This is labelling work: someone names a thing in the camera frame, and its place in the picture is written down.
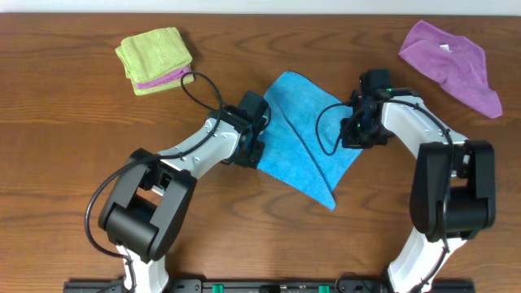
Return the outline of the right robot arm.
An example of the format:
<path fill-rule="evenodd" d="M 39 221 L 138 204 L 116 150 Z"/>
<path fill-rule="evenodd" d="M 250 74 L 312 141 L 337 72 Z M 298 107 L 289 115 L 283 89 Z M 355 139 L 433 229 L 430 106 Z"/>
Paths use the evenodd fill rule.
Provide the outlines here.
<path fill-rule="evenodd" d="M 448 258 L 496 216 L 495 154 L 430 112 L 411 89 L 353 91 L 341 122 L 345 148 L 369 149 L 399 138 L 416 159 L 409 197 L 413 229 L 386 268 L 380 292 L 428 292 Z"/>

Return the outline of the blue microfibre cloth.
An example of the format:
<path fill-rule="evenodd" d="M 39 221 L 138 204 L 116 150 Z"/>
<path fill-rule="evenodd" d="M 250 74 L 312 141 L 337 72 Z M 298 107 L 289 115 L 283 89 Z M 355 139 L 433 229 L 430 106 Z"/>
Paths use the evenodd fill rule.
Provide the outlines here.
<path fill-rule="evenodd" d="M 272 113 L 259 137 L 265 149 L 257 168 L 334 210 L 333 191 L 362 150 L 340 146 L 326 153 L 352 108 L 296 72 L 284 72 L 264 98 Z"/>

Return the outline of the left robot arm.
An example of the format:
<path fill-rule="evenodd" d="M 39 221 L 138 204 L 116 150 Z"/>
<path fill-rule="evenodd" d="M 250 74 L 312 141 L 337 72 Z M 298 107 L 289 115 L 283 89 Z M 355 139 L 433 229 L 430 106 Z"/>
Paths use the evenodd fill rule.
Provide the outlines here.
<path fill-rule="evenodd" d="M 221 162 L 255 168 L 265 147 L 257 138 L 270 118 L 265 102 L 214 110 L 183 142 L 157 154 L 137 149 L 102 183 L 102 188 L 114 186 L 98 225 L 124 261 L 128 292 L 165 291 L 165 256 L 180 232 L 198 180 Z"/>

